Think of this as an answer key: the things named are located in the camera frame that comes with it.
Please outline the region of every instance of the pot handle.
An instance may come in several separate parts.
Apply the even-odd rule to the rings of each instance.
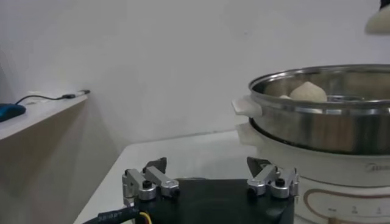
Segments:
[[[244,115],[247,117],[260,117],[263,115],[261,106],[254,102],[248,95],[233,100],[232,106],[236,115]]]
[[[252,145],[259,147],[263,145],[263,140],[260,135],[256,133],[254,128],[249,123],[236,125],[239,142],[243,145]]]

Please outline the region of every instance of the screw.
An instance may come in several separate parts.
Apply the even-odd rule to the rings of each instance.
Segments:
[[[283,179],[281,179],[281,178],[278,178],[278,179],[275,180],[275,185],[277,187],[283,187],[285,185],[285,181]]]
[[[152,182],[150,182],[149,180],[144,180],[142,182],[142,188],[143,189],[149,189],[152,187]]]

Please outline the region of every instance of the black cable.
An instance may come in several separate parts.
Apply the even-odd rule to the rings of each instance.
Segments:
[[[119,224],[130,219],[135,219],[140,215],[140,210],[134,207],[126,207],[119,210],[102,212],[97,217],[84,224]]]
[[[18,100],[15,103],[15,105],[17,105],[20,102],[24,101],[25,99],[31,98],[31,97],[39,97],[39,98],[44,98],[44,99],[47,99],[47,100],[62,100],[62,99],[73,99],[73,98],[76,98],[76,95],[75,94],[65,94],[65,95],[62,95],[62,96],[60,96],[58,98],[51,98],[51,97],[41,96],[41,95],[28,95],[28,96],[25,96],[22,99]]]
[[[47,100],[61,100],[61,99],[64,99],[63,96],[58,97],[58,98],[51,98],[51,97],[40,96],[40,95],[28,95],[28,96],[25,96],[25,97],[23,97],[22,99],[18,100],[18,101],[15,103],[15,105],[17,105],[17,104],[19,104],[20,102],[24,101],[25,99],[31,98],[31,97],[39,97],[39,98],[44,98],[44,99],[47,99]]]

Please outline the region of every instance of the wall shelf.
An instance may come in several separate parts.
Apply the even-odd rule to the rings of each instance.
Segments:
[[[83,102],[87,98],[88,97],[86,95],[83,95],[74,99],[47,101],[27,105],[25,114],[0,122],[0,140],[31,127],[61,111],[67,110]]]

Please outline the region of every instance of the pot rim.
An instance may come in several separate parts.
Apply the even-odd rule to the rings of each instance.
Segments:
[[[304,113],[317,114],[390,114],[390,99],[386,100],[367,100],[367,101],[349,101],[349,102],[312,102],[307,100],[290,100],[254,91],[254,86],[270,79],[282,79],[293,74],[319,73],[324,71],[349,71],[365,73],[389,73],[388,64],[356,64],[356,65],[328,65],[314,66],[299,69],[290,69],[272,74],[267,74],[252,80],[248,88],[252,93],[254,101],[283,110],[298,111]]]

